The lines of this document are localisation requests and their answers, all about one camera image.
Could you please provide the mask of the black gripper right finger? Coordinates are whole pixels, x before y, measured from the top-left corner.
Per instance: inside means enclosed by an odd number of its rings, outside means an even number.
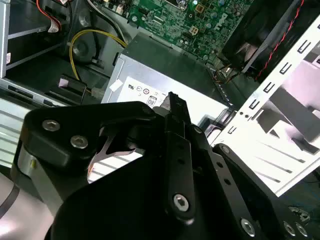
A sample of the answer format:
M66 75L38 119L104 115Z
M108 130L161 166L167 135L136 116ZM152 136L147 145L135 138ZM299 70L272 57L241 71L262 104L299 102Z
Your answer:
M220 240L308 240L299 218L224 143L211 147L191 123L187 103L176 98L176 114L185 125L192 165L200 172L205 222Z

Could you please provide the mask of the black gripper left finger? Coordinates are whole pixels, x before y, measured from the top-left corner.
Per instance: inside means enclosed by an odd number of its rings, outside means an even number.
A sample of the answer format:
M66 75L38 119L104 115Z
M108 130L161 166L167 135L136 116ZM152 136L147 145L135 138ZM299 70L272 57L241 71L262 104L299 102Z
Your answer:
M177 155L192 170L191 143L169 93L156 112L140 101L39 108L24 118L15 164L56 215L75 192L146 157Z

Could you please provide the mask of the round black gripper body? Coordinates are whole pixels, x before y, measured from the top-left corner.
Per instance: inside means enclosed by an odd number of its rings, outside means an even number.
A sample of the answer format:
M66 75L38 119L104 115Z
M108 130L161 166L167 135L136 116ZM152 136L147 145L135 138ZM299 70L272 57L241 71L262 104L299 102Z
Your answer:
M192 167L178 157L139 158L72 194L51 227L53 240L238 240L240 215L220 173L223 158L191 144Z

